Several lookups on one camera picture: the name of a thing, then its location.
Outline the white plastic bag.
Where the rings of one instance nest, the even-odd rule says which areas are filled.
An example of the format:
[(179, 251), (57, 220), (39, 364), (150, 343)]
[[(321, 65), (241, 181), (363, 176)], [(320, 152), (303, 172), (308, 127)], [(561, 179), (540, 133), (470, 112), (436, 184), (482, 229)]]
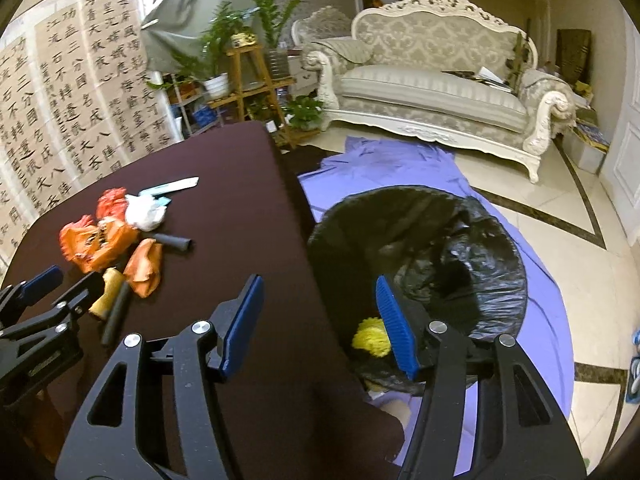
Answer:
[(142, 232), (157, 229), (165, 220), (167, 205), (151, 195), (125, 195), (125, 221)]

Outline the yellow foam net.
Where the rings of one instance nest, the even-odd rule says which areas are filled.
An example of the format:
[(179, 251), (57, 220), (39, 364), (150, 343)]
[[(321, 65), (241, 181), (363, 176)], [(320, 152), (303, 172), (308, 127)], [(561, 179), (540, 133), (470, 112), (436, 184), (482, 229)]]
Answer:
[(392, 351), (382, 318), (365, 318), (352, 337), (352, 348), (368, 352), (375, 358), (385, 358)]

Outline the black trash bag bin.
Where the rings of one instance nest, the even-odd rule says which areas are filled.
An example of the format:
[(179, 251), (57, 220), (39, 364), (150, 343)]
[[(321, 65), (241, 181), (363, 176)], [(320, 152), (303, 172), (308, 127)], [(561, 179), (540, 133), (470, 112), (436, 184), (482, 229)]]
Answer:
[(388, 186), (346, 197), (308, 240), (308, 258), (338, 343), (359, 379), (420, 396), (393, 356), (352, 348), (365, 318), (378, 315), (375, 282), (390, 276), (436, 320), (473, 339), (516, 336), (528, 290), (512, 236), (475, 197), (426, 186)]

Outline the gold black cylindrical can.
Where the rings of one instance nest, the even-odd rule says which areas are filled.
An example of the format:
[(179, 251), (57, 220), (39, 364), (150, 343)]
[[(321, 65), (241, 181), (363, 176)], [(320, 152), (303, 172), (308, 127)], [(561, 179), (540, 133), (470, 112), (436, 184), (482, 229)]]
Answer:
[(120, 286), (125, 283), (125, 277), (116, 268), (108, 268), (103, 273), (103, 281), (104, 293), (93, 303), (89, 313), (101, 321), (107, 321), (119, 294)]

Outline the long black foam tube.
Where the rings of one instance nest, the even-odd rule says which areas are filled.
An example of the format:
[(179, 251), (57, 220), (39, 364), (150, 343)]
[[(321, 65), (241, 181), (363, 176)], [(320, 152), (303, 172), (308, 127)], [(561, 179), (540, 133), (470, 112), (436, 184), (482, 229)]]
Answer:
[(111, 347), (111, 345), (114, 344), (120, 324), (122, 324), (122, 319), (126, 316), (130, 295), (131, 287), (129, 283), (123, 282), (120, 285), (110, 316), (104, 326), (101, 344), (105, 348)]

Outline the orange plastic bag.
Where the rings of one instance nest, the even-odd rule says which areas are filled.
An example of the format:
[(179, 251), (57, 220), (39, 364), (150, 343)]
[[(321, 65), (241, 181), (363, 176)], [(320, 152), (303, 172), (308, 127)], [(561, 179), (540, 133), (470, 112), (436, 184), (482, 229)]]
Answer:
[(94, 220), (88, 214), (63, 226), (58, 241), (67, 261), (82, 273), (101, 272), (138, 238), (138, 230), (114, 217)]

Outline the small orange paper bag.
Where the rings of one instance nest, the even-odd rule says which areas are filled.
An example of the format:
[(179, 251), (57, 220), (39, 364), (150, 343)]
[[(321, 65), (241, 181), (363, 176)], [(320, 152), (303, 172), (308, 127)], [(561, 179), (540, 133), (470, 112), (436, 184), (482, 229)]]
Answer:
[(160, 284), (163, 245), (154, 238), (145, 238), (128, 260), (124, 277), (140, 298), (148, 298)]

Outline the red plastic bag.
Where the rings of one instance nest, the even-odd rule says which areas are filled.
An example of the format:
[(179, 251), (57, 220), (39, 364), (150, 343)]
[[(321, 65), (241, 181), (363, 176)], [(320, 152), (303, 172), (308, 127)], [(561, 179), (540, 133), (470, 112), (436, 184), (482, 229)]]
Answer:
[(103, 192), (96, 205), (96, 218), (115, 218), (120, 221), (126, 220), (126, 210), (128, 200), (126, 188), (110, 188)]

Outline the white blue toothpaste tube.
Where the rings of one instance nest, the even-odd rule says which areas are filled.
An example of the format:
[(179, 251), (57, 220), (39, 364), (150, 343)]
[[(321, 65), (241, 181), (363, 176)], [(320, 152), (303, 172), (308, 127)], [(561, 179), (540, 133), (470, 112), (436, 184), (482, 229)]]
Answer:
[(152, 186), (152, 188), (145, 188), (144, 190), (141, 190), (138, 195), (149, 195), (153, 197), (164, 196), (170, 193), (187, 190), (188, 188), (195, 188), (198, 185), (198, 180), (200, 180), (199, 177), (190, 177), (160, 185), (155, 185)]

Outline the calligraphy folding screen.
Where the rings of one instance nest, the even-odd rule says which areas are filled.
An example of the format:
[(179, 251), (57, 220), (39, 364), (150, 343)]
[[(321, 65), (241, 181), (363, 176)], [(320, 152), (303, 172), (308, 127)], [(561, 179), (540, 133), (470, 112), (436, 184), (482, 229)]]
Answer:
[(1, 37), (1, 267), (46, 212), (180, 141), (142, 0), (42, 0)]

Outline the plant in white pot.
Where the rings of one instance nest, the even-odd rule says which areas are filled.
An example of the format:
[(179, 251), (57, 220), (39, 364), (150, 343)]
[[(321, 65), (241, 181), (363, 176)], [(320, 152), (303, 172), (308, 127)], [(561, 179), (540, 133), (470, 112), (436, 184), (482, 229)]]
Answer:
[(248, 22), (254, 12), (254, 9), (235, 9), (230, 1), (224, 1), (206, 29), (190, 42), (193, 54), (184, 49), (170, 50), (171, 57), (179, 65), (179, 74), (202, 84), (212, 100), (225, 98), (231, 93), (229, 76), (224, 70), (226, 50), (233, 35), (250, 29)]

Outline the wooden plant stand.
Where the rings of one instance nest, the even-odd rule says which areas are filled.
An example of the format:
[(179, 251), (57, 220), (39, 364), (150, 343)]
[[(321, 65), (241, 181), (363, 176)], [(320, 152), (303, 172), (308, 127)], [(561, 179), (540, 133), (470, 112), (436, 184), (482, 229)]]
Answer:
[[(293, 82), (292, 77), (273, 79), (269, 73), (265, 61), (264, 52), (260, 44), (251, 44), (244, 47), (230, 47), (226, 51), (230, 58), (231, 90), (225, 96), (214, 96), (208, 101), (208, 105), (215, 110), (228, 105), (234, 105), (236, 119), (239, 122), (254, 120), (254, 115), (250, 114), (250, 106), (247, 100), (254, 102), (258, 96), (267, 100), (267, 110), (270, 114), (276, 114), (277, 129), (282, 129), (288, 133), (288, 122), (285, 119), (283, 108), (278, 99), (278, 90), (288, 88)], [(256, 81), (248, 86), (243, 82), (243, 58), (250, 58), (256, 73)]]

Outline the purple floor cloth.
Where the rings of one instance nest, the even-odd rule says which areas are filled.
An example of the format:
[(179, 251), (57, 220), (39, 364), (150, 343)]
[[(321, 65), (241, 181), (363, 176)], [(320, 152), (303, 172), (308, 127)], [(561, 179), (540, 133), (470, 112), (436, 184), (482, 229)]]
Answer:
[(418, 408), (419, 387), (391, 356), (352, 345), (373, 318), (374, 286), (390, 274), (404, 294), (461, 333), (508, 333), (563, 413), (574, 391), (572, 336), (558, 284), (523, 234), (437, 146), (350, 138), (299, 178), (316, 219), (308, 252), (338, 341), (359, 375)]

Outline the tall green plant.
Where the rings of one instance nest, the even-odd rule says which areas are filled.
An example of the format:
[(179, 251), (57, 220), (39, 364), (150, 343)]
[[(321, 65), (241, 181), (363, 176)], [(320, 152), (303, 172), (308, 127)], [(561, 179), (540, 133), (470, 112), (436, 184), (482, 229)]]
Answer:
[(269, 49), (277, 49), (286, 22), (302, 0), (288, 0), (283, 8), (276, 0), (252, 0), (264, 32), (265, 43)]

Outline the ornate white grey sofa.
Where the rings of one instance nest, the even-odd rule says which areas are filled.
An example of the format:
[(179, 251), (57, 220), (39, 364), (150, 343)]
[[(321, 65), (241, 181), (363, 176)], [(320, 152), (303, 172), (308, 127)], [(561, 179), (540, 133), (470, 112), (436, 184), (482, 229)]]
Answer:
[(527, 32), (469, 0), (400, 0), (361, 11), (346, 37), (305, 32), (321, 125), (398, 136), (518, 162), (542, 156), (576, 120), (570, 85), (540, 70)]

